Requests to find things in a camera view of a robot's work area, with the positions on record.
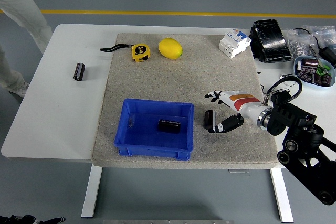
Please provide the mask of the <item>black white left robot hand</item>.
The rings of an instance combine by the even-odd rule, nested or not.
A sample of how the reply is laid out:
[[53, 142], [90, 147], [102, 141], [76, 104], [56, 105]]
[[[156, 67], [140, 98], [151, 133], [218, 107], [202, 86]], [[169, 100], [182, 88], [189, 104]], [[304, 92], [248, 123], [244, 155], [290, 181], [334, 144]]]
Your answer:
[[21, 224], [55, 224], [55, 223], [62, 223], [66, 220], [65, 217], [58, 217], [58, 218], [52, 218], [49, 220], [37, 220], [32, 215], [24, 215], [24, 216], [16, 216], [11, 215], [10, 217], [4, 217], [1, 216], [1, 223], [21, 223]]

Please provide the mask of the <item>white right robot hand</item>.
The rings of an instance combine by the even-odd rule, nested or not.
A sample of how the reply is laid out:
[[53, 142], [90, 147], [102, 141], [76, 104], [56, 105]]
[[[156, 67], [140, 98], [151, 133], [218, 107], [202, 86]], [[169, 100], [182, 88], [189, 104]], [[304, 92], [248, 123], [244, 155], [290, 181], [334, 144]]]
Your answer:
[[212, 91], [205, 95], [212, 102], [224, 104], [236, 112], [219, 124], [215, 124], [215, 113], [206, 112], [206, 129], [210, 133], [227, 133], [242, 126], [244, 119], [251, 119], [255, 125], [265, 130], [266, 118], [270, 116], [272, 108], [263, 105], [256, 97], [245, 91]]

